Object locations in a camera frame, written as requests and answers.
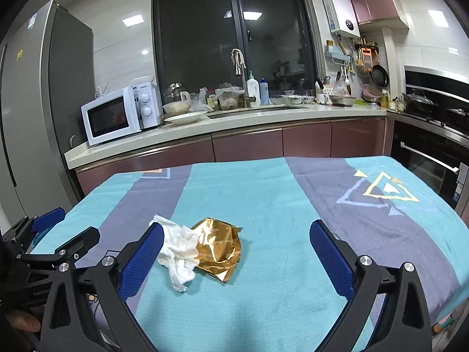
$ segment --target stainless steel refrigerator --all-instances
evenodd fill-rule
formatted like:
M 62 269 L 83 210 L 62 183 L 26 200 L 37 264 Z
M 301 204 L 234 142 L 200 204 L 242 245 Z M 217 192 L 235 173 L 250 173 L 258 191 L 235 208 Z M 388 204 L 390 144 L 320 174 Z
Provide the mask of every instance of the stainless steel refrigerator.
M 64 153 L 86 141 L 81 106 L 94 99 L 93 34 L 54 0 L 1 49 L 0 203 L 11 224 L 83 192 Z

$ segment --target sink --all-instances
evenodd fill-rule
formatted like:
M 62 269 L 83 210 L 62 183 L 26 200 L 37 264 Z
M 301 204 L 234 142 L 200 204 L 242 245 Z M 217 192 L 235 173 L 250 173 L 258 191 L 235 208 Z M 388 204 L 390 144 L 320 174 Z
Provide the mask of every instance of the sink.
M 284 110 L 302 110 L 307 107 L 300 105 L 285 105 L 285 104 L 272 104 L 264 107 L 252 107 L 252 108 L 237 108 L 229 111 L 214 111 L 209 112 L 207 116 L 209 118 L 224 118 L 226 116 L 235 116 L 241 114 L 250 114 L 251 112 L 270 112 L 270 111 L 284 111 Z

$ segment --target microwave knob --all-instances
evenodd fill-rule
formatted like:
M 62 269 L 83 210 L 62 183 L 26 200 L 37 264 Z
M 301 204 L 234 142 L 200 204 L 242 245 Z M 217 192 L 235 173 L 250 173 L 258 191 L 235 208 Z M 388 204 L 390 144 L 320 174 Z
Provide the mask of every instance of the microwave knob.
M 147 93 L 143 93 L 142 96 L 140 97 L 140 100 L 144 103 L 149 101 L 149 95 Z
M 145 116 L 148 116 L 148 115 L 151 115 L 151 114 L 152 114 L 152 108 L 146 106 L 146 107 L 144 108 L 144 115 L 145 115 Z

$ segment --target gold foil wrapper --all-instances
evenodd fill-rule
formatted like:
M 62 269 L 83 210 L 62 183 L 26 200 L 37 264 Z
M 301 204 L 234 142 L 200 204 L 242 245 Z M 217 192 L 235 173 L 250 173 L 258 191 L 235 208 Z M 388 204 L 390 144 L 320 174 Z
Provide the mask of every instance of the gold foil wrapper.
M 241 229 L 215 218 L 205 218 L 192 229 L 200 232 L 198 267 L 227 282 L 239 262 L 241 243 L 238 233 Z

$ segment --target oven handle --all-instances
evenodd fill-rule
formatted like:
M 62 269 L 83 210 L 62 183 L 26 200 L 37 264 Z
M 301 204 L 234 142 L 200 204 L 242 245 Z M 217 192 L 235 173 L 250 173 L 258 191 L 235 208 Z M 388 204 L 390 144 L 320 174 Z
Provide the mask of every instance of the oven handle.
M 414 148 L 410 148 L 410 147 L 406 146 L 406 145 L 404 144 L 404 142 L 400 142 L 400 147 L 401 147 L 401 148 L 405 148 L 405 149 L 407 149 L 407 150 L 409 150 L 409 151 L 411 151 L 411 152 L 414 152 L 414 153 L 416 153 L 417 155 L 423 156 L 424 158 L 427 158 L 427 159 L 429 159 L 429 160 L 431 160 L 431 161 L 434 161 L 435 163 L 440 164 L 442 167 L 445 167 L 446 169 L 449 169 L 451 172 L 458 173 L 458 171 L 459 171 L 459 168 L 457 168 L 457 167 L 450 167 L 449 165 L 445 164 L 445 163 L 442 162 L 442 161 L 439 161 L 439 160 L 436 159 L 436 158 L 433 158 L 433 157 L 431 157 L 431 156 L 429 156 L 429 155 L 427 155 L 427 154 L 425 154 L 425 153 L 423 153 L 423 152 L 420 152 L 419 150 L 415 150 Z

